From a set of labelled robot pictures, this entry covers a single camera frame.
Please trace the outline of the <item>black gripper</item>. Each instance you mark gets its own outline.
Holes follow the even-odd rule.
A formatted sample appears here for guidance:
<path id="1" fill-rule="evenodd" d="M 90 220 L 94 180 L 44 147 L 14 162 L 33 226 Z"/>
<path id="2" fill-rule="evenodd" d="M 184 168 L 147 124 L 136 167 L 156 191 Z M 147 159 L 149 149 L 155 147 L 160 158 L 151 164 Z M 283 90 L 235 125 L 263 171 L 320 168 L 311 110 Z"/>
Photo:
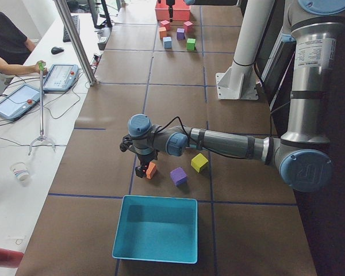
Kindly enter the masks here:
<path id="1" fill-rule="evenodd" d="M 140 161 L 140 165 L 135 167 L 135 173 L 138 177 L 146 177 L 149 165 L 153 160 L 158 159 L 158 153 L 152 152 L 148 155 L 137 154 L 137 157 Z"/>

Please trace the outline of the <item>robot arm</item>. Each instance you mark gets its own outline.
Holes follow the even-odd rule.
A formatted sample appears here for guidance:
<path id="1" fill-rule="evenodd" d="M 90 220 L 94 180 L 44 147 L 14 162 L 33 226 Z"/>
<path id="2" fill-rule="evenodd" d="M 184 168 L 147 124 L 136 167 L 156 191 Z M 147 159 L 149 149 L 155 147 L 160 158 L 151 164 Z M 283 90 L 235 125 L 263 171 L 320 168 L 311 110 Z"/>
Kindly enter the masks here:
<path id="1" fill-rule="evenodd" d="M 184 0 L 184 3 L 188 6 L 193 5 L 195 2 L 195 0 Z M 166 0 L 166 5 L 168 6 L 169 18 L 170 20 L 172 20 L 174 14 L 173 6 L 175 5 L 175 0 Z"/>
<path id="2" fill-rule="evenodd" d="M 313 192 L 328 185 L 333 164 L 324 132 L 328 86 L 335 60 L 336 39 L 345 27 L 345 1 L 286 1 L 282 41 L 295 43 L 289 98 L 271 111 L 270 121 L 283 130 L 279 138 L 252 136 L 178 126 L 156 125 L 145 114 L 128 121 L 121 151 L 137 155 L 138 177 L 146 176 L 159 152 L 181 156 L 185 149 L 207 150 L 233 159 L 256 159 L 276 167 L 292 189 Z"/>

